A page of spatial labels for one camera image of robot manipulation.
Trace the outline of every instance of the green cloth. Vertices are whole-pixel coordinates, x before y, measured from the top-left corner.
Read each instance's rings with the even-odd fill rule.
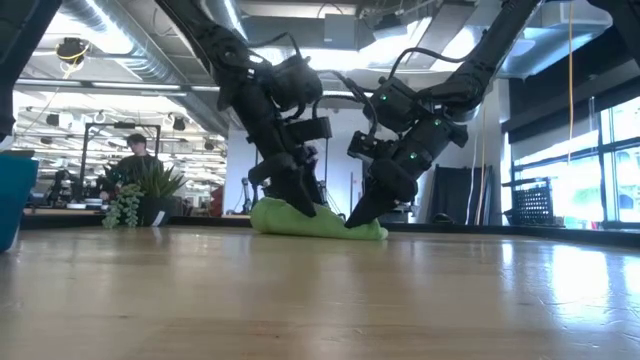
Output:
[[[330,209],[315,205],[317,215],[307,217],[286,202],[264,197],[251,211],[251,225],[265,234],[299,235],[350,240],[384,240],[389,235],[378,220],[347,229]]]

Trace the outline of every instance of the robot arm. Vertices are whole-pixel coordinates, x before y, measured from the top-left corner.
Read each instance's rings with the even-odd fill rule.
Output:
[[[220,86],[218,108],[236,111],[249,134],[247,140],[265,159],[249,172],[251,183],[257,186],[270,178],[274,193],[305,215],[315,216],[313,203],[321,201],[314,174],[317,151],[304,143],[330,137],[328,119],[289,124],[281,116],[296,106],[304,111],[322,96],[320,79],[307,60],[298,52],[277,66],[266,60],[255,63],[250,58],[256,54],[249,46],[211,21],[199,1],[156,3],[183,32]]]
[[[635,0],[589,1],[615,12],[617,23],[623,17],[627,30],[640,26]],[[277,66],[271,66],[267,61],[262,66],[251,64],[247,44],[209,20],[195,0],[156,2],[185,33],[203,63],[209,66],[211,75],[221,87],[218,106],[232,106],[236,110],[249,133],[249,140],[256,144],[265,159],[250,171],[251,183],[255,186],[270,178],[274,194],[307,216],[314,216],[313,203],[322,203],[322,196],[313,174],[316,152],[304,142],[330,137],[328,121],[314,117],[322,124],[295,128],[298,124],[283,121],[280,113],[296,105],[300,110],[306,104],[314,103],[315,108],[322,97],[317,75],[299,51],[298,55]],[[381,79],[380,87],[370,100],[362,99],[357,96],[361,93],[354,92],[352,100],[365,103],[365,116],[374,124],[380,123],[401,135],[396,141],[377,140],[373,131],[354,135],[348,154],[372,164],[365,179],[365,194],[347,221],[347,227],[369,223],[399,202],[412,201],[417,194],[416,180],[431,167],[449,142],[459,147],[466,144],[466,126],[459,123],[475,117],[504,59],[542,3],[544,0],[503,0],[500,14],[480,43],[442,84],[415,92],[390,76]],[[357,88],[347,81],[345,84],[350,89]]]
[[[543,0],[510,0],[467,60],[444,83],[414,92],[396,78],[381,79],[372,102],[382,125],[404,135],[395,142],[368,143],[356,133],[349,154],[373,160],[365,193],[347,227],[369,223],[410,202],[418,192],[416,180],[453,142],[464,147],[466,126],[475,117],[486,90],[518,35]]]

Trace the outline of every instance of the wooden table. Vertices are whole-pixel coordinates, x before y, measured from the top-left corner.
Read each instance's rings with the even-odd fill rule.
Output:
[[[638,253],[501,236],[24,231],[2,360],[640,359]]]

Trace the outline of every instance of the ceiling duct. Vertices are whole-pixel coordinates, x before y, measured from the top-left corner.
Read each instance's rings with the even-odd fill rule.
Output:
[[[247,34],[240,23],[238,15],[240,12],[234,0],[200,0],[200,7],[216,24],[232,30],[245,40],[247,39]]]
[[[183,84],[187,80],[167,56],[149,38],[129,13],[115,0],[65,0],[60,12],[87,26],[94,34],[90,39],[97,47],[130,50],[131,60],[117,60],[146,83]],[[194,93],[172,98],[184,106],[194,120],[208,132],[227,135],[225,117]]]

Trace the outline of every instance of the white wall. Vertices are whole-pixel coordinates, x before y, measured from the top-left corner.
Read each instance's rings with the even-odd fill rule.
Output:
[[[483,116],[486,116],[483,131]],[[507,80],[497,80],[494,82],[493,90],[487,94],[483,108],[480,109],[478,116],[466,123],[469,133],[469,141],[464,148],[459,148],[454,144],[449,146],[436,159],[433,167],[427,171],[420,179],[418,179],[418,199],[416,203],[420,204],[420,212],[415,222],[426,222],[429,210],[429,201],[433,189],[433,173],[436,164],[443,167],[453,168],[471,168],[473,166],[474,140],[478,135],[478,143],[476,147],[476,167],[482,164],[482,138],[485,137],[485,164],[493,166],[494,184],[492,191],[491,206],[493,213],[491,214],[491,224],[501,224],[501,153],[502,153],[502,133],[500,123],[509,118],[509,83]],[[461,191],[469,193],[470,189],[461,189]]]
[[[347,155],[347,148],[356,130],[366,131],[367,120],[362,111],[342,109],[337,112],[326,109],[318,111],[320,116],[328,115],[331,119],[333,138],[329,140],[329,157],[327,166],[327,190],[335,201],[337,208],[347,216],[351,213],[350,206],[355,207],[358,193],[362,189],[362,163]],[[309,118],[305,113],[302,118]],[[249,170],[255,166],[255,146],[246,141],[245,131],[231,131],[228,140],[227,176],[224,189],[223,209],[233,210],[238,199],[242,196],[240,181],[246,177]],[[325,173],[325,141],[319,140],[315,144],[318,149],[318,165],[316,176],[324,180]],[[353,173],[353,193],[351,193],[351,173]],[[240,211],[241,203],[235,209]]]

